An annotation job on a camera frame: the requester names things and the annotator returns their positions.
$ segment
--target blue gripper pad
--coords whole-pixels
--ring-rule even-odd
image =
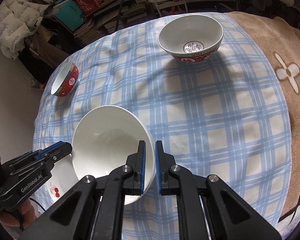
[[[141,178],[140,178],[140,188],[143,194],[145,189],[145,172],[146,172],[146,143],[143,144],[143,152],[142,152],[142,163],[141,163]]]
[[[60,146],[60,145],[63,144],[63,143],[64,143],[63,141],[59,141],[59,142],[57,142],[57,143],[55,143],[55,144],[53,144],[53,145],[50,145],[49,147],[43,149],[42,151],[40,151],[40,152],[38,153],[38,156],[36,157],[36,160],[41,159],[42,155],[44,155],[45,153],[47,153],[47,152],[49,152],[49,151],[51,151],[51,150],[57,148],[58,146]]]
[[[161,184],[161,169],[160,169],[160,161],[159,161],[159,153],[158,153],[158,145],[155,142],[155,164],[157,167],[157,186],[159,190],[159,194],[161,194],[162,184]]]

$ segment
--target brown blanket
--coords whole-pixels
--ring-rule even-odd
[[[300,205],[300,30],[283,19],[228,14],[256,42],[268,58],[287,101],[292,135],[292,172],[281,219]]]

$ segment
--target cherry design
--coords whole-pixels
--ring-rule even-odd
[[[56,192],[56,197],[60,197],[60,193],[57,187],[54,188],[54,191]]]
[[[60,197],[59,189],[50,183],[50,191],[55,197]]]

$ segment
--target bowl pattern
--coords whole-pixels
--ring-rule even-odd
[[[64,97],[68,95],[73,88],[77,87],[79,71],[77,66],[72,62],[67,76],[63,80],[58,90],[53,94],[57,97]]]
[[[207,59],[208,57],[211,57],[213,55],[213,53],[215,53],[218,49],[219,49],[220,45],[218,44],[218,46],[216,48],[211,48],[212,50],[209,52],[205,52],[205,51],[200,51],[197,53],[193,53],[190,56],[175,56],[172,55],[174,58],[181,60],[183,62],[199,62],[199,61],[203,61],[205,59]]]

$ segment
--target book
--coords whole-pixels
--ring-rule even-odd
[[[109,32],[109,34],[112,34],[112,33],[114,33],[114,30],[108,31],[108,32]]]
[[[137,15],[133,15],[133,16],[127,18],[127,23],[133,22],[133,21],[138,20],[140,18],[143,18],[147,15],[148,14],[146,12],[141,13],[141,14],[137,14]]]
[[[91,37],[93,37],[97,33],[98,33],[98,27],[97,27],[97,25],[93,25],[93,27],[90,30],[88,30],[83,35],[79,36],[79,39],[84,42],[86,40],[89,40]]]
[[[113,20],[113,21],[110,21],[110,22],[107,22],[107,23],[104,25],[104,27],[106,27],[106,29],[111,29],[112,27],[115,27],[116,23],[117,23],[117,19],[115,19],[115,20]]]
[[[131,27],[131,26],[134,26],[134,25],[138,25],[138,24],[141,24],[141,23],[145,23],[145,22],[150,21],[150,20],[153,20],[152,15],[148,15],[148,16],[139,18],[139,19],[137,19],[133,22],[129,22],[125,25],[125,28]]]
[[[137,13],[141,13],[141,12],[145,12],[146,11],[146,7],[143,3],[139,3],[137,4],[136,2],[130,4],[128,6],[128,10],[122,12],[122,17],[128,17],[131,16],[133,14],[137,14]]]
[[[110,22],[113,18],[117,18],[118,16],[118,12],[119,9],[113,10],[105,15],[103,15],[102,17],[98,17],[98,19],[96,20],[96,24],[99,27],[101,27],[102,25]]]
[[[79,37],[80,35],[86,33],[89,29],[92,28],[94,20],[91,18],[85,22],[79,29],[74,32],[75,37]]]
[[[91,44],[91,43],[97,41],[98,39],[101,39],[102,37],[104,37],[104,36],[106,36],[106,35],[108,35],[107,30],[106,30],[104,27],[101,27],[101,28],[98,29],[98,32],[97,32],[95,35],[93,35],[93,36],[92,36],[91,38],[89,38],[89,39],[84,40],[84,43],[85,43],[86,45],[89,45],[89,44]]]
[[[121,24],[119,24],[118,25],[118,30],[119,30],[119,28],[123,28],[124,27],[124,25],[121,23]],[[108,30],[108,32],[111,32],[111,31],[114,31],[115,30],[115,26],[113,26],[113,27],[111,27],[111,28],[107,28],[107,30]]]
[[[104,8],[102,8],[101,10],[98,10],[93,16],[94,16],[94,17],[95,17],[95,16],[98,16],[99,14],[104,13],[104,12],[110,10],[111,8],[113,8],[113,7],[117,6],[117,5],[119,5],[120,3],[121,3],[121,0],[117,0],[117,1],[115,1],[115,2],[113,2],[113,3],[111,3],[110,5],[108,5],[108,6],[104,7]]]

